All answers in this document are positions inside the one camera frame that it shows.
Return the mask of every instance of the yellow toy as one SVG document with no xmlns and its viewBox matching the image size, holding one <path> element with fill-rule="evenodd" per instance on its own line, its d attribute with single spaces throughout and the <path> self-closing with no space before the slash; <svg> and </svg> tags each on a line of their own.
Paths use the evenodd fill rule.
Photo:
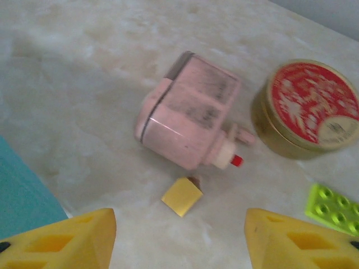
<svg viewBox="0 0 359 269">
<path fill-rule="evenodd" d="M 179 178 L 162 197 L 162 201 L 183 217 L 203 195 L 196 183 L 195 178 Z"/>
<path fill-rule="evenodd" d="M 110 208 L 0 240 L 0 269 L 108 269 L 116 237 Z"/>
<path fill-rule="evenodd" d="M 253 269 L 359 269 L 359 238 L 270 211 L 247 210 Z"/>
</svg>

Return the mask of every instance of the wall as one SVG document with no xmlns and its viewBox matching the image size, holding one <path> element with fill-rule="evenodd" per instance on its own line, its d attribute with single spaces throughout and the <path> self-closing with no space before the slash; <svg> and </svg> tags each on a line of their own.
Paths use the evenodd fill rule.
<svg viewBox="0 0 359 269">
<path fill-rule="evenodd" d="M 359 41 L 359 0 L 271 0 Z"/>
</svg>

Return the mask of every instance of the round tin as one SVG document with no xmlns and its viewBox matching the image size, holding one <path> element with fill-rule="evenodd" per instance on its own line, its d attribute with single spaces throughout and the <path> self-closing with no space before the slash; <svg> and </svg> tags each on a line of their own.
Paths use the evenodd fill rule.
<svg viewBox="0 0 359 269">
<path fill-rule="evenodd" d="M 331 67 L 311 60 L 280 66 L 252 103 L 258 136 L 276 153 L 311 159 L 359 136 L 359 98 Z"/>
</svg>

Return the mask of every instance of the square hole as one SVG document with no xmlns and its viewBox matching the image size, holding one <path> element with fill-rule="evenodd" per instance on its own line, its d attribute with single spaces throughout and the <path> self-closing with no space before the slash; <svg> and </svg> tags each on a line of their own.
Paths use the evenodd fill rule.
<svg viewBox="0 0 359 269">
<path fill-rule="evenodd" d="M 9 262 L 5 269 L 42 269 L 46 262 Z"/>
<path fill-rule="evenodd" d="M 300 249 L 334 249 L 334 246 L 314 233 L 288 233 L 287 236 Z"/>
<path fill-rule="evenodd" d="M 73 238 L 72 235 L 48 235 L 32 242 L 27 252 L 58 252 Z"/>
<path fill-rule="evenodd" d="M 284 220 L 277 219 L 276 217 L 272 217 L 272 216 L 267 216 L 267 219 L 268 219 L 270 222 L 283 222 L 283 221 L 284 221 Z"/>
<path fill-rule="evenodd" d="M 349 258 L 317 258 L 313 259 L 320 269 L 357 269 L 356 265 Z"/>
</svg>

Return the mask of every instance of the red tin lid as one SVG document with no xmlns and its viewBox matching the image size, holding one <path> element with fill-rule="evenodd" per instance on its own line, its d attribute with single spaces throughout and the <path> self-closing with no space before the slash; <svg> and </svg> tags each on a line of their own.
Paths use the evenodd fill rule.
<svg viewBox="0 0 359 269">
<path fill-rule="evenodd" d="M 335 150 L 359 135 L 357 93 L 329 66 L 291 61 L 271 78 L 267 95 L 278 130 L 301 147 Z"/>
</svg>

